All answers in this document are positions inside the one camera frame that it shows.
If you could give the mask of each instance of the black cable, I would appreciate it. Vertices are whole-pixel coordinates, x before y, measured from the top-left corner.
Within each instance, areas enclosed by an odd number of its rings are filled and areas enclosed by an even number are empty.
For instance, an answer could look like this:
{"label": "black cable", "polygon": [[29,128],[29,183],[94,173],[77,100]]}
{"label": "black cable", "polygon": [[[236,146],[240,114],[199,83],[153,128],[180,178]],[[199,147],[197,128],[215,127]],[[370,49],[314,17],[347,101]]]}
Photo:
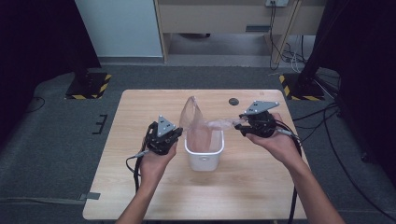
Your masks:
{"label": "black cable", "polygon": [[83,200],[60,199],[60,198],[0,198],[0,203],[45,203],[45,204],[84,204]]}
{"label": "black cable", "polygon": [[[334,111],[334,112],[332,112],[332,114],[330,114],[330,116],[327,117],[326,120],[329,119],[329,118],[331,118],[332,116],[334,116],[336,113],[338,113],[337,110]],[[310,129],[314,129],[314,130],[313,130],[306,138],[302,139],[301,142],[304,142],[304,141],[305,141],[306,139],[308,139],[312,134],[314,134],[314,132],[317,130],[318,127],[320,127],[320,126],[322,125],[323,122],[324,122],[324,120],[322,120],[317,126],[315,126],[315,127],[313,127],[313,128],[310,128]]]}
{"label": "black cable", "polygon": [[[276,126],[291,133],[290,137],[291,137],[294,145],[296,146],[299,155],[302,157],[303,152],[301,150],[301,142],[299,141],[299,137],[296,134],[294,134],[294,132],[291,130],[291,128],[287,124],[285,124],[284,122],[282,122],[280,120],[276,119]],[[289,214],[288,224],[291,224],[293,222],[295,207],[296,207],[296,203],[297,203],[297,195],[298,195],[297,189],[294,187],[293,195],[291,198],[291,206],[290,206],[290,214]]]}
{"label": "black cable", "polygon": [[315,76],[314,78],[315,82],[323,89],[325,90],[332,98],[336,98],[338,95],[338,88],[335,88],[332,85],[329,85],[326,81],[321,79],[318,76]]}
{"label": "black cable", "polygon": [[43,103],[42,103],[41,106],[39,106],[38,108],[32,109],[32,110],[28,110],[28,111],[26,111],[25,113],[32,113],[32,112],[35,112],[35,111],[41,109],[41,108],[46,104],[46,100],[44,100],[44,98],[42,98],[42,97],[35,96],[35,97],[33,97],[33,99],[35,99],[36,101],[41,100]]}
{"label": "black cable", "polygon": [[[149,138],[149,131],[151,130],[151,125],[148,126],[148,130],[146,131],[146,136],[142,142],[142,147],[140,148],[139,153],[143,152],[146,150],[147,147],[147,143],[148,143],[148,138]],[[134,186],[135,186],[135,191],[137,192],[137,190],[139,189],[140,185],[139,185],[139,168],[140,168],[140,163],[142,162],[143,156],[138,156],[136,157],[138,154],[127,158],[125,163],[126,163],[126,167],[128,168],[128,170],[130,170],[132,173],[134,173]],[[131,166],[129,166],[128,161],[132,160],[132,159],[136,159],[136,163],[134,164],[134,169],[131,168]]]}
{"label": "black cable", "polygon": [[[325,77],[329,77],[329,78],[336,78],[337,79],[337,83],[332,83],[330,81],[324,80],[323,78],[321,78],[321,76],[325,76]],[[340,87],[341,87],[341,78],[340,76],[331,76],[329,74],[324,74],[324,73],[317,73],[316,74],[316,80],[321,80],[321,82],[326,83],[328,87],[330,87],[330,91],[333,91],[335,94],[338,94]]]}
{"label": "black cable", "polygon": [[275,14],[276,14],[276,2],[271,1],[271,20],[270,20],[270,41],[271,41],[271,52],[270,52],[270,68],[271,70],[276,70],[279,67],[279,64],[276,65],[275,68],[272,66],[272,55],[274,52],[274,47],[276,51],[279,53],[280,57],[282,57],[282,54],[280,53],[279,49],[276,47],[274,44],[274,39],[272,35],[272,29],[274,28],[274,21],[275,21]]}
{"label": "black cable", "polygon": [[292,57],[292,56],[295,55],[295,56],[296,56],[295,58],[296,58],[297,63],[305,63],[304,60],[303,60],[303,56],[302,56],[301,54],[292,52],[292,51],[291,51],[291,46],[290,46],[289,43],[286,43],[286,45],[288,45],[289,50],[284,49],[283,52],[286,52],[286,53],[290,54],[291,57],[282,54],[283,57],[285,57],[286,59],[289,60],[289,61],[285,61],[285,60],[283,60],[283,58],[282,58],[283,62],[285,62],[285,63],[290,63],[291,60],[293,60],[293,57]]}
{"label": "black cable", "polygon": [[338,160],[338,163],[341,165],[341,168],[343,169],[344,173],[346,174],[347,178],[349,179],[349,181],[352,183],[353,187],[356,189],[356,191],[372,206],[374,207],[377,211],[379,211],[380,213],[382,213],[384,216],[388,217],[390,220],[392,220],[393,222],[396,223],[396,218],[392,217],[391,215],[389,215],[388,213],[384,212],[380,207],[378,207],[375,203],[373,203],[365,194],[364,192],[358,187],[358,185],[355,183],[355,181],[353,180],[352,176],[350,175],[350,173],[347,171],[347,168],[345,167],[345,165],[341,162],[341,159],[337,153],[337,151],[335,150],[334,144],[332,143],[332,138],[330,137],[330,132],[329,132],[329,128],[327,127],[327,122],[326,122],[326,110],[323,111],[323,119],[324,119],[324,126],[326,128],[326,134],[327,137],[329,138],[329,142],[330,145],[332,147],[332,152],[335,155],[335,158]]}
{"label": "black cable", "polygon": [[331,104],[327,105],[324,109],[320,109],[320,110],[318,110],[318,111],[316,111],[316,112],[313,112],[313,113],[311,113],[311,114],[302,116],[302,117],[297,118],[297,119],[293,119],[293,121],[297,121],[297,120],[300,120],[300,119],[306,119],[306,118],[311,117],[311,116],[314,116],[314,115],[316,115],[316,114],[318,114],[318,113],[320,113],[320,112],[323,112],[323,111],[326,110],[326,109],[330,109],[330,108],[334,108],[334,107],[337,107],[337,104],[336,104],[336,103],[331,103]]}

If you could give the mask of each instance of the person's left hand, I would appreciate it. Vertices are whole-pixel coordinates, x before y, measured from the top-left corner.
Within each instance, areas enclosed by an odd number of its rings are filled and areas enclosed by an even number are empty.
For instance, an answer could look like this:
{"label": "person's left hand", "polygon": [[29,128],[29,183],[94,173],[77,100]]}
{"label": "person's left hand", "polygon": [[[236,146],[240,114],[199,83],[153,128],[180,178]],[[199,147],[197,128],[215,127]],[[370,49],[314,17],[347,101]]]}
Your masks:
{"label": "person's left hand", "polygon": [[166,166],[176,155],[176,148],[177,142],[171,146],[166,155],[160,156],[150,151],[143,157],[140,164],[142,186],[146,183],[158,184],[160,182]]}

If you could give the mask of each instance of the person's right hand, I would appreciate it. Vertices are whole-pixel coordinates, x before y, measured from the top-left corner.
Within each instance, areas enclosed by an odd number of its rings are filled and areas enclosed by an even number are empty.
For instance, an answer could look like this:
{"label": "person's right hand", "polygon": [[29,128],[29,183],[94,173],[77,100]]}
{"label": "person's right hand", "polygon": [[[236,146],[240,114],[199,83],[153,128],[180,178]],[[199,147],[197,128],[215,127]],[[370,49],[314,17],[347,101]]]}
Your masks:
{"label": "person's right hand", "polygon": [[[274,119],[282,121],[279,114],[273,114]],[[277,160],[283,162],[286,167],[290,167],[296,162],[302,161],[300,154],[292,139],[279,132],[269,138],[262,138],[252,133],[247,133],[246,137],[254,144],[267,149]]]}

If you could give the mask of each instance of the power strip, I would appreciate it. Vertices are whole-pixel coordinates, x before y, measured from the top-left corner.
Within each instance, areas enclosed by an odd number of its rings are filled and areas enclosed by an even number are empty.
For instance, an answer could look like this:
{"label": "power strip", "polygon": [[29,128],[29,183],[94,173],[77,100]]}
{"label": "power strip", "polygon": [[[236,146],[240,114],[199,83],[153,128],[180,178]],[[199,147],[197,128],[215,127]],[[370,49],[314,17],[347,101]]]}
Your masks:
{"label": "power strip", "polygon": [[275,2],[276,7],[286,7],[288,5],[289,0],[266,0],[265,5],[267,7],[272,7]]}

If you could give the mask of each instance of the wooden table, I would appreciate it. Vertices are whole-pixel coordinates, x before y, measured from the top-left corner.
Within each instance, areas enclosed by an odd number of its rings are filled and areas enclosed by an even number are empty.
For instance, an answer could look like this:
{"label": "wooden table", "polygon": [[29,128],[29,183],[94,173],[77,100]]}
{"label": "wooden table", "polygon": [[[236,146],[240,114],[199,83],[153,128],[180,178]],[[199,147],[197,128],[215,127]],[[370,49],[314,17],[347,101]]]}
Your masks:
{"label": "wooden table", "polygon": [[[152,121],[163,115],[178,125],[180,112],[195,96],[205,119],[232,119],[253,102],[278,101],[270,112],[280,113],[294,131],[281,91],[262,90],[130,90],[125,91],[114,118],[83,216],[89,220],[117,219],[134,197],[133,174],[125,159],[138,152]],[[230,105],[236,98],[239,105]],[[293,183],[287,169],[265,149],[253,145],[234,128],[224,132],[225,148],[213,172],[195,172],[188,164],[183,135],[145,219],[230,220],[287,219]],[[295,218],[306,218],[300,201]]]}

